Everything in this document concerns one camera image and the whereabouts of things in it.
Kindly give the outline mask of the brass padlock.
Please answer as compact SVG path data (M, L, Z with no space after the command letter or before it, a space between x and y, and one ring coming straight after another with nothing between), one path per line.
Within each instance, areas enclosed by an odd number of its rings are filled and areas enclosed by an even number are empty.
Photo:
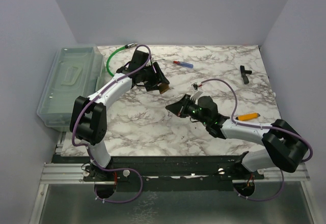
M167 83L161 83L159 86L158 86L158 90L159 90L159 93L160 94L163 94L165 93L166 91L169 90L169 85Z

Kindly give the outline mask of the green cable lock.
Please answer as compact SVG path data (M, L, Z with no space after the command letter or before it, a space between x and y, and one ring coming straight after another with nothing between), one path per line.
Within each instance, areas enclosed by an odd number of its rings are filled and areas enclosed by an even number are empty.
M114 73L110 70L110 62L112 60L112 58L119 52L125 50L125 49L130 49L132 47L136 47L138 44L137 43L130 43L130 44L126 44L120 48L118 48L117 50L115 50L113 53L110 54L110 56L108 57L108 59L106 60L106 64L105 64L105 67L106 67L106 70L108 72L108 74L111 76L111 77L114 77Z

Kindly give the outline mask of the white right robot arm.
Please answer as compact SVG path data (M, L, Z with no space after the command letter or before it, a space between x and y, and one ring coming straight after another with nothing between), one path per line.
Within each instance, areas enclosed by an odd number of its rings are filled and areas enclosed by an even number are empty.
M256 170L271 167L293 173L309 150L299 134L284 120L277 119L272 124L234 122L219 113L217 104L209 96L195 100L185 94L181 100L167 105L166 110L180 118L197 120L215 138L240 139L263 146L262 150L242 153L236 161L233 168L240 179L246 179Z

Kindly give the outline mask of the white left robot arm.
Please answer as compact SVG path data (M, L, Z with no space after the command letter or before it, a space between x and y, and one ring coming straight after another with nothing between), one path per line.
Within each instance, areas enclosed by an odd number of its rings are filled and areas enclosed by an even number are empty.
M169 89L169 84L158 62L151 60L151 54L135 50L131 61L120 67L101 89L88 97L76 98L70 122L72 144L86 147L100 180L109 180L113 174L112 158L104 142L108 109L133 87L163 94Z

